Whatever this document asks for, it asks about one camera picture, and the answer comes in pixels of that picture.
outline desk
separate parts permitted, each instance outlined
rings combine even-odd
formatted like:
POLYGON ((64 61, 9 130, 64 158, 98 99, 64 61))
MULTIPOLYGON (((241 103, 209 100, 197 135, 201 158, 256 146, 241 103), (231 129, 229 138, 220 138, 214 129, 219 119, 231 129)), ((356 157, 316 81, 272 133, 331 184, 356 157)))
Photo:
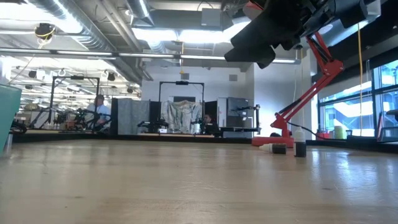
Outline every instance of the desk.
POLYGON ((213 138, 207 134, 172 134, 172 133, 140 133, 141 136, 163 136, 163 137, 196 137, 196 138, 213 138))

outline cloth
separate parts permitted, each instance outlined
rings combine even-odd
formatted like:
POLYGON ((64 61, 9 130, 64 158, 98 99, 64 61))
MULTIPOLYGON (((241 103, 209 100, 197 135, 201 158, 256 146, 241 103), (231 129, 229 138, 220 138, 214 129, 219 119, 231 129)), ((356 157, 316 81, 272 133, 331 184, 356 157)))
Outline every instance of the cloth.
POLYGON ((162 102, 162 118, 169 124, 169 129, 177 129, 182 133, 193 133, 192 121, 202 119, 201 103, 189 101, 162 102))

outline red base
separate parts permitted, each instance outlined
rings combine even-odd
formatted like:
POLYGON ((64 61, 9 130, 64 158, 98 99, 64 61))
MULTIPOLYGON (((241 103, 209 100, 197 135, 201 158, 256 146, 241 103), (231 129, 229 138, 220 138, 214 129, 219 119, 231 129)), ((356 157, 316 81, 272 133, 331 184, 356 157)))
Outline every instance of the red base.
POLYGON ((286 147, 293 147, 293 138, 283 138, 283 137, 254 137, 251 140, 253 146, 262 146, 263 144, 270 143, 284 143, 286 147))

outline gray partition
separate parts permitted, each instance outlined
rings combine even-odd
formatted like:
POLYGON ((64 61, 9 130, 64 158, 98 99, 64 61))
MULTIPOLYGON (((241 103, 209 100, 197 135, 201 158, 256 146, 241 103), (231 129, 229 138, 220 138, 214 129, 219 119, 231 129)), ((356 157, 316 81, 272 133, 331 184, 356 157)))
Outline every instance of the gray partition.
POLYGON ((149 121, 149 101, 118 100, 118 134, 138 134, 141 121, 149 121))

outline yellow cable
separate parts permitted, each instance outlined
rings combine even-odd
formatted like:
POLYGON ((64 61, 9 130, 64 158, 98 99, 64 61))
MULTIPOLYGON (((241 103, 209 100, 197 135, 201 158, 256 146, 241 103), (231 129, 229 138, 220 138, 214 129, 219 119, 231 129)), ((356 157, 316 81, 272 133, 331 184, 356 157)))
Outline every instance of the yellow cable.
POLYGON ((363 76, 363 68, 362 68, 362 50, 361 50, 361 28, 359 27, 358 23, 358 55, 359 55, 359 72, 361 75, 361 84, 360 84, 360 91, 359 91, 359 115, 360 115, 360 122, 361 122, 361 132, 360 135, 362 136, 362 76, 363 76))
POLYGON ((38 34, 35 33, 35 35, 36 35, 36 37, 45 37, 45 36, 53 34, 54 31, 55 31, 55 27, 48 34, 38 35, 38 34))

